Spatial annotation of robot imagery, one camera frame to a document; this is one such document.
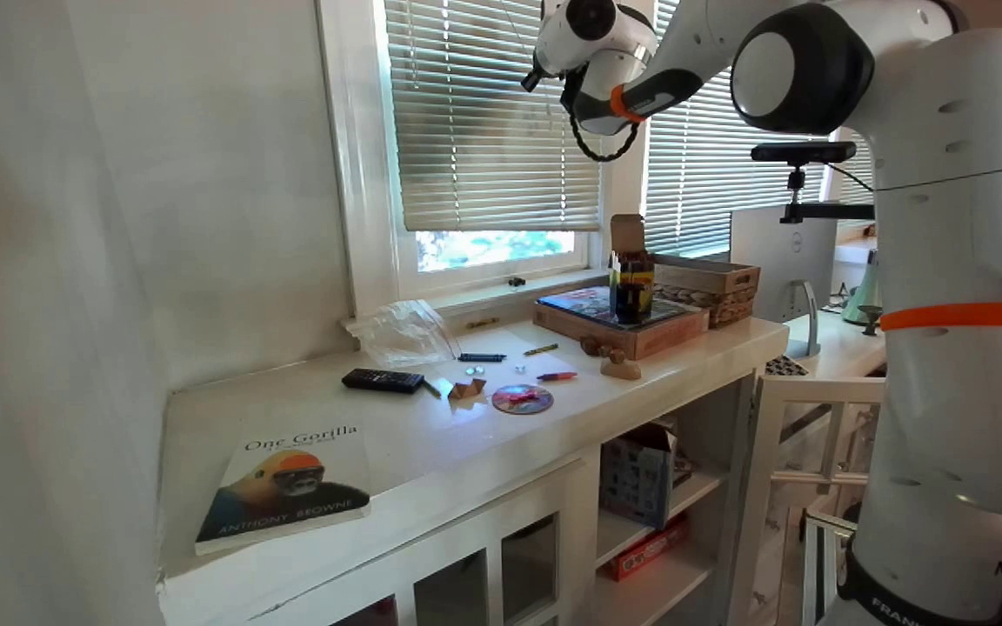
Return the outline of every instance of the cardboard box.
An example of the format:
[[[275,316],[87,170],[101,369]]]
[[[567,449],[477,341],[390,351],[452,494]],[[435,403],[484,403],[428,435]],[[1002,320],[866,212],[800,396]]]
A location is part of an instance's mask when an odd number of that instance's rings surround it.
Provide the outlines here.
[[[644,216],[612,216],[609,247],[616,254],[644,254]]]
[[[658,257],[654,296],[710,310],[710,327],[752,316],[755,264]]]
[[[598,341],[623,358],[658,355],[706,334],[710,327],[710,313],[703,306],[668,299],[654,303],[651,320],[619,323],[619,316],[609,310],[605,285],[543,296],[532,320],[574,341]]]

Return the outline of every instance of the white wall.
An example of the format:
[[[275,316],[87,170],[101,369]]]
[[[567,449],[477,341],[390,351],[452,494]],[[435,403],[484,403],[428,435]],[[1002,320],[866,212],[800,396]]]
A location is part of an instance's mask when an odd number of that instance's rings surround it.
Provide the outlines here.
[[[167,383],[351,348],[313,0],[66,0]]]
[[[150,626],[164,379],[59,0],[0,0],[0,623]]]

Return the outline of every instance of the white countertop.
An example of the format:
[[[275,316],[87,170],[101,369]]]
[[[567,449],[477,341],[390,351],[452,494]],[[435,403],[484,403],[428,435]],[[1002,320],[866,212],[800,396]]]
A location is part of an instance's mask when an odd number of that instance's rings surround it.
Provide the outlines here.
[[[793,341],[807,341],[807,316],[786,323]],[[870,376],[887,362],[884,330],[866,334],[856,323],[845,323],[838,310],[818,313],[818,344],[811,358],[793,358],[818,379]]]
[[[452,407],[431,393],[386,396],[344,390],[362,355],[240,376],[170,396],[160,473],[160,605],[170,623],[219,623],[289,602],[344,567],[365,563],[470,508],[567,463],[574,452],[661,417],[710,390],[745,379],[786,344],[783,323],[741,320],[640,362],[644,379],[605,379],[578,341],[536,323],[459,337],[459,351],[504,351],[487,369],[487,393],[532,383],[546,369],[578,372],[557,383],[536,417],[491,403]],[[424,376],[470,379],[463,362]],[[372,473],[369,515],[268,539],[223,556],[195,556],[191,539],[237,442],[351,417],[365,431]]]

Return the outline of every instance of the window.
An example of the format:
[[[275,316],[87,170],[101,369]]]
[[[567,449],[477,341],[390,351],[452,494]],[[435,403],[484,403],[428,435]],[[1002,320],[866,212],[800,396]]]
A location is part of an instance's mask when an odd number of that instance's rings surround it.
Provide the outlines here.
[[[658,3],[658,31],[668,28],[675,0]],[[804,136],[762,132],[731,104],[731,70],[717,73],[685,104],[654,115],[647,129],[647,209],[651,250],[706,257],[727,250],[727,216],[738,209],[786,205],[786,163],[752,160],[758,143]],[[821,188],[821,167],[807,167],[804,198]]]
[[[386,247],[397,296],[591,268],[602,167],[574,146],[557,80],[522,90],[539,0],[334,0],[320,17],[355,268],[372,264],[355,247]],[[379,223],[386,240],[351,233]]]

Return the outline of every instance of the cup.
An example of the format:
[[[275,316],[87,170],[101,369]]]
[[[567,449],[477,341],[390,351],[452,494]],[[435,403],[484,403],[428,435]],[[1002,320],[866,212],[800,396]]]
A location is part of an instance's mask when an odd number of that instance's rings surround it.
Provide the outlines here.
[[[654,303],[654,257],[647,250],[609,257],[609,306],[623,323],[644,323]]]

